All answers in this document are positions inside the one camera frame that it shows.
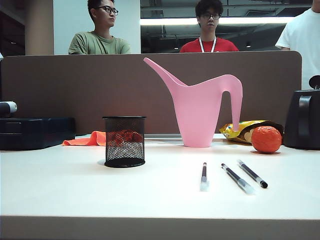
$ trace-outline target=young man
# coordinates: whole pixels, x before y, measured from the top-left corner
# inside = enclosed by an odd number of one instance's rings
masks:
[[[200,25],[200,37],[183,45],[180,53],[239,51],[231,41],[216,37],[223,10],[219,0],[199,1],[195,6],[195,16]]]
[[[115,0],[88,0],[88,11],[94,30],[79,32],[73,37],[69,54],[130,54],[130,45],[123,39],[110,35],[118,10]]]
[[[310,89],[309,80],[320,75],[320,0],[285,26],[275,44],[281,50],[297,51],[302,56],[302,89]]]

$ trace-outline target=man with glasses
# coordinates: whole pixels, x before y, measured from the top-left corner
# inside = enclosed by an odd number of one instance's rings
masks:
[[[219,0],[199,1],[195,6],[195,16],[200,25],[200,37],[183,45],[180,53],[239,51],[231,41],[216,37],[223,10]]]
[[[88,11],[94,30],[79,32],[73,37],[69,54],[130,54],[130,45],[123,39],[110,35],[119,11],[115,0],[88,0]]]

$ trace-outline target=yellow chip bag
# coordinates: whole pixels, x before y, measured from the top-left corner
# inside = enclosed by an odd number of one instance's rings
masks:
[[[234,131],[233,124],[229,123],[220,128],[219,131],[230,141],[251,144],[252,132],[260,126],[272,126],[280,132],[281,136],[284,134],[284,127],[281,124],[267,120],[241,121],[238,131]]]

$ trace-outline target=green t-shirt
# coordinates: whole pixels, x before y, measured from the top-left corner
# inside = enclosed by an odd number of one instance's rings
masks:
[[[79,32],[74,35],[69,54],[130,54],[127,41],[113,37],[109,40],[96,35],[93,31]]]

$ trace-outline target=black pen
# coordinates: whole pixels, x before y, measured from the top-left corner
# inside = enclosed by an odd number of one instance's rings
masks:
[[[260,184],[260,186],[264,189],[268,187],[268,184],[261,179],[254,171],[252,171],[247,165],[244,164],[243,161],[238,160],[239,167],[245,171],[253,180]]]
[[[253,194],[255,192],[254,188],[249,183],[247,183],[245,180],[243,180],[237,174],[235,174],[227,165],[222,163],[221,167],[236,182],[236,184],[238,184],[238,186],[247,194]]]
[[[201,183],[200,183],[200,190],[206,191],[208,188],[207,182],[207,163],[204,162],[202,165],[202,175],[201,175]]]

